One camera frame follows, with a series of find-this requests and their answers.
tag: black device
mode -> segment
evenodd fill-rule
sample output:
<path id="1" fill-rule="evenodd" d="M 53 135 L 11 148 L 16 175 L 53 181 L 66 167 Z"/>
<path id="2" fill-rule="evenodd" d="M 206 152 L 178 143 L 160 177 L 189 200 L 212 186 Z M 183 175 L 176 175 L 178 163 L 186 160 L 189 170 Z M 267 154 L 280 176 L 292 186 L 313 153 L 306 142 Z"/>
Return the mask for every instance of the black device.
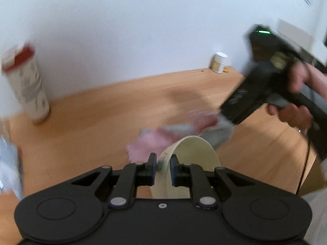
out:
<path id="1" fill-rule="evenodd" d="M 327 101 L 307 85 L 299 93 L 288 91 L 288 72 L 301 56 L 283 39 L 262 26 L 249 35 L 252 70 L 220 106 L 221 113 L 239 124 L 264 103 L 284 107 L 305 105 L 314 117 L 307 136 L 321 160 L 327 157 Z"/>
<path id="2" fill-rule="evenodd" d="M 228 168 L 207 172 L 170 160 L 174 186 L 190 199 L 137 199 L 154 183 L 156 156 L 122 170 L 102 166 L 23 199 L 14 218 L 20 245 L 305 245 L 312 218 L 297 195 Z"/>

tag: black cable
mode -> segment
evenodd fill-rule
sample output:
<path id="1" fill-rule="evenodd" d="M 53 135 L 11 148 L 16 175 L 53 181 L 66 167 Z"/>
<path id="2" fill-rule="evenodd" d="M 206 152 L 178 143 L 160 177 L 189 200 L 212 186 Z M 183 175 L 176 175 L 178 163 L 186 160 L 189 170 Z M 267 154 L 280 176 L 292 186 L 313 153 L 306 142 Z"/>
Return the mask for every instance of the black cable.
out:
<path id="1" fill-rule="evenodd" d="M 302 64 L 305 66 L 305 68 L 306 68 L 306 70 L 307 70 L 307 72 L 308 72 L 308 75 L 309 75 L 309 80 L 308 80 L 308 82 L 309 82 L 310 89 L 311 89 L 311 91 L 310 91 L 310 94 L 311 94 L 311 98 L 310 98 L 310 100 L 313 102 L 313 104 L 314 104 L 314 108 L 315 108 L 315 107 L 316 107 L 316 106 L 315 106 L 315 92 L 314 92 L 314 90 L 312 89 L 313 84 L 312 84 L 312 80 L 311 80 L 310 70 L 309 70 L 308 64 L 307 64 L 305 61 L 303 61 L 303 60 L 301 59 L 301 62 L 302 62 Z M 312 117 L 311 126 L 313 126 L 313 123 L 314 123 L 314 119 L 313 119 L 313 117 Z M 301 177 L 300 177 L 300 181 L 299 181 L 299 184 L 298 184 L 298 188 L 296 189 L 296 194 L 299 194 L 299 191 L 300 191 L 300 188 L 301 188 L 301 185 L 302 185 L 302 180 L 303 180 L 303 177 L 304 177 L 304 175 L 305 175 L 305 170 L 306 170 L 306 167 L 307 167 L 307 165 L 308 165 L 308 160 L 309 160 L 309 154 L 310 154 L 311 142 L 310 142 L 308 136 L 307 136 L 307 139 L 308 139 L 308 149 L 307 149 L 307 154 L 306 154 L 306 157 L 305 157 L 305 166 L 303 167 L 303 171 L 302 171 L 302 174 L 301 174 Z"/>

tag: finger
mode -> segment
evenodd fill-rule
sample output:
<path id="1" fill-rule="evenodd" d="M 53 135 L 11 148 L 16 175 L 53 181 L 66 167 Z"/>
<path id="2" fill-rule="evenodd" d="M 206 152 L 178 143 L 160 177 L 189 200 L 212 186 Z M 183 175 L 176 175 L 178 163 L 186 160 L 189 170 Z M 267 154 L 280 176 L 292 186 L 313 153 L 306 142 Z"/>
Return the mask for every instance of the finger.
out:
<path id="1" fill-rule="evenodd" d="M 292 128 L 297 127 L 302 122 L 302 117 L 300 113 L 297 111 L 293 114 L 293 116 L 287 121 L 288 125 Z"/>
<path id="2" fill-rule="evenodd" d="M 269 115 L 274 116 L 274 115 L 278 114 L 279 110 L 277 109 L 276 106 L 268 104 L 267 105 L 267 112 L 268 112 Z"/>
<path id="3" fill-rule="evenodd" d="M 301 131 L 305 131 L 311 127 L 313 116 L 305 106 L 299 107 L 299 114 L 301 115 L 301 120 L 298 123 L 297 127 Z"/>
<path id="4" fill-rule="evenodd" d="M 309 80 L 309 72 L 303 63 L 296 63 L 289 73 L 289 90 L 291 93 L 298 93 L 303 84 Z"/>
<path id="5" fill-rule="evenodd" d="M 284 123 L 290 123 L 298 113 L 298 107 L 294 104 L 287 105 L 279 111 L 278 117 Z"/>

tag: white wall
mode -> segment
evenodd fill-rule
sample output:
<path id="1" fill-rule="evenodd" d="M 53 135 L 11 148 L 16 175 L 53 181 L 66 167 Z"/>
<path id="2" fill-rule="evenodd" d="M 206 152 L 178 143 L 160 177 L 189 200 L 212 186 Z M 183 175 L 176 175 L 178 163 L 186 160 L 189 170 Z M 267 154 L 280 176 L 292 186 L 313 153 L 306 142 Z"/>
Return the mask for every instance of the white wall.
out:
<path id="1" fill-rule="evenodd" d="M 0 0 L 0 53 L 37 47 L 50 100 L 154 74 L 207 67 L 215 51 L 242 70 L 244 33 L 277 18 L 315 33 L 322 0 Z M 0 116 L 19 106 L 0 77 Z"/>
<path id="2" fill-rule="evenodd" d="M 321 0 L 320 12 L 317 14 L 315 37 L 325 42 L 327 36 L 327 0 Z"/>

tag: screw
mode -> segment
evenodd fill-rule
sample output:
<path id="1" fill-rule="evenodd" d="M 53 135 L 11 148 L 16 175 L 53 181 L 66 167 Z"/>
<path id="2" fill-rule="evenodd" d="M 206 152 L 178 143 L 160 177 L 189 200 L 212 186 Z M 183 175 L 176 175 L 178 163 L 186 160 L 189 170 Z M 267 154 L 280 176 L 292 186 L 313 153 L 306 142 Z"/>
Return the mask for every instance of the screw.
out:
<path id="1" fill-rule="evenodd" d="M 167 207 L 167 204 L 159 204 L 158 207 L 161 208 L 161 209 L 163 209 L 163 208 L 166 208 Z"/>
<path id="2" fill-rule="evenodd" d="M 200 198 L 200 203 L 203 205 L 212 205 L 216 202 L 216 199 L 214 197 L 210 196 L 204 196 Z"/>
<path id="3" fill-rule="evenodd" d="M 122 206 L 127 203 L 127 200 L 123 197 L 114 197 L 110 200 L 110 203 L 114 206 Z"/>

